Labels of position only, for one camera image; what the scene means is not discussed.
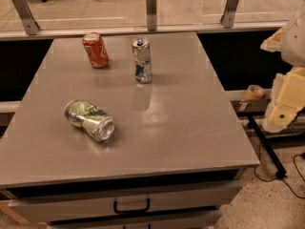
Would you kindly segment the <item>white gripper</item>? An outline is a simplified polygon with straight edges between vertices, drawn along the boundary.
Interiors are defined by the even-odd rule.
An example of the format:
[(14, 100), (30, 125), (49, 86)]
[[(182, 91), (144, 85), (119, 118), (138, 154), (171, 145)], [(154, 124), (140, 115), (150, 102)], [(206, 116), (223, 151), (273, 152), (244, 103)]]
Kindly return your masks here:
[(275, 76), (271, 102), (263, 119), (263, 129), (278, 133), (288, 127), (296, 115), (305, 107), (305, 4), (287, 25), (265, 39), (260, 49), (280, 52), (283, 61), (293, 67), (288, 73)]

